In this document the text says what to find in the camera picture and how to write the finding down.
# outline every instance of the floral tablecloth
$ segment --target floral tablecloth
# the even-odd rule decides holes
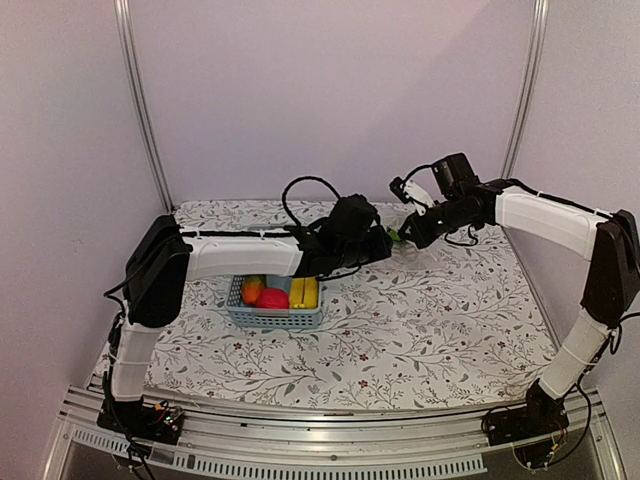
[[[307,222],[331,208],[291,206]],[[401,204],[376,206],[396,228],[409,212]],[[175,216],[216,229],[288,223],[279,202],[264,201],[186,202]],[[146,382],[311,408],[449,408],[522,398],[555,350],[502,230],[486,227],[478,236],[475,247],[438,241],[418,252],[399,244],[392,258],[324,283],[316,330],[239,329],[223,308],[229,278],[188,283]]]

